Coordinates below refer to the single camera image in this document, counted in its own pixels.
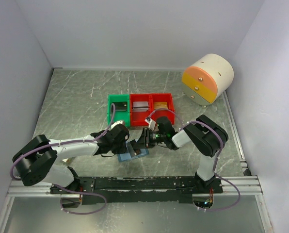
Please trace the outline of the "round drawer cabinet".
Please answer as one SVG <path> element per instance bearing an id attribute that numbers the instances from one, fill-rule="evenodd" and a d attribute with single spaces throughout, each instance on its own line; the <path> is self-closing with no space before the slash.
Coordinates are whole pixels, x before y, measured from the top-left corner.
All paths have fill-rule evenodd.
<path id="1" fill-rule="evenodd" d="M 234 79 L 231 64 L 217 54 L 207 54 L 185 69 L 182 90 L 193 102 L 208 106 L 229 88 Z"/>

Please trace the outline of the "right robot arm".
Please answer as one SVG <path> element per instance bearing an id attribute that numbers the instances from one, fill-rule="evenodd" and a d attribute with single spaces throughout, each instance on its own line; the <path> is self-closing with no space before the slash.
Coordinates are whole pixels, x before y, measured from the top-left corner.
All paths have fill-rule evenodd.
<path id="1" fill-rule="evenodd" d="M 178 150 L 193 143 L 202 154 L 195 174 L 195 187 L 198 192 L 206 193 L 212 187 L 218 157 L 229 139 L 226 131 L 206 115 L 188 122 L 179 131 L 175 131 L 165 116 L 159 117 L 156 124 L 157 131 L 144 128 L 139 139 L 132 140 L 132 147 L 140 150 L 164 144 L 170 150 Z"/>

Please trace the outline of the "red plastic bin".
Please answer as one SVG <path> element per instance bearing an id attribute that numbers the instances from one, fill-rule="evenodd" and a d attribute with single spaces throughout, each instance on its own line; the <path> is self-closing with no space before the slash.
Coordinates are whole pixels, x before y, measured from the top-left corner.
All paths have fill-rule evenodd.
<path id="1" fill-rule="evenodd" d="M 147 126 L 145 121 L 151 113 L 149 94 L 130 94 L 130 125 L 132 127 Z"/>
<path id="2" fill-rule="evenodd" d="M 151 118 L 153 120 L 157 120 L 159 117 L 167 117 L 171 124 L 174 125 L 175 123 L 175 115 L 173 112 L 174 104 L 173 104 L 173 97 L 171 93 L 153 93 L 151 94 L 152 97 L 152 106 L 153 110 L 157 110 Z"/>

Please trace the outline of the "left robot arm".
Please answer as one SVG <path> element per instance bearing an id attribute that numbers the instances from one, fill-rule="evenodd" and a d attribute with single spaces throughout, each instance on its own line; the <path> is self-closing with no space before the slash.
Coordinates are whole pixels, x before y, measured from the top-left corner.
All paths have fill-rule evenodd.
<path id="1" fill-rule="evenodd" d="M 13 158 L 12 170 L 25 186 L 39 182 L 58 184 L 69 194 L 79 190 L 80 182 L 74 170 L 63 163 L 64 159 L 105 155 L 108 152 L 126 152 L 129 130 L 122 123 L 115 123 L 97 133 L 69 140 L 48 139 L 41 134 L 33 138 Z"/>

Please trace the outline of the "grey card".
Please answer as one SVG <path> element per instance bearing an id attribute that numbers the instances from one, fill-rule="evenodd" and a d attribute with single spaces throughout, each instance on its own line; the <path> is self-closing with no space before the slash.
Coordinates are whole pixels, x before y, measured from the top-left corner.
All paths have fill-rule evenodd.
<path id="1" fill-rule="evenodd" d="M 128 150 L 129 150 L 131 157 L 138 156 L 142 153 L 141 150 L 138 148 L 137 141 L 135 139 L 130 141 L 129 146 L 128 146 Z"/>

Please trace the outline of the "blue card holder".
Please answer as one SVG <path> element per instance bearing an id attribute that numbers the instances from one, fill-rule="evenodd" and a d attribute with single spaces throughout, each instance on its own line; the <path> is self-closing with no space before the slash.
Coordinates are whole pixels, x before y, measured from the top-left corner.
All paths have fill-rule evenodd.
<path id="1" fill-rule="evenodd" d="M 117 155 L 118 162 L 125 162 L 137 158 L 147 156 L 149 154 L 148 149 L 134 149 L 131 142 L 126 143 L 127 152 Z"/>

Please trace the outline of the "green plastic bin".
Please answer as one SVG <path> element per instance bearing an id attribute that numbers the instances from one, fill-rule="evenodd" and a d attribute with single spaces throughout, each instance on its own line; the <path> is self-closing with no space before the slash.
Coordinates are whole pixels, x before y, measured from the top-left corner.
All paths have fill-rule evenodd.
<path id="1" fill-rule="evenodd" d="M 108 95 L 107 123 L 109 124 L 113 114 L 111 104 L 115 105 L 115 115 L 113 121 L 122 120 L 126 127 L 130 127 L 130 104 L 129 95 Z"/>

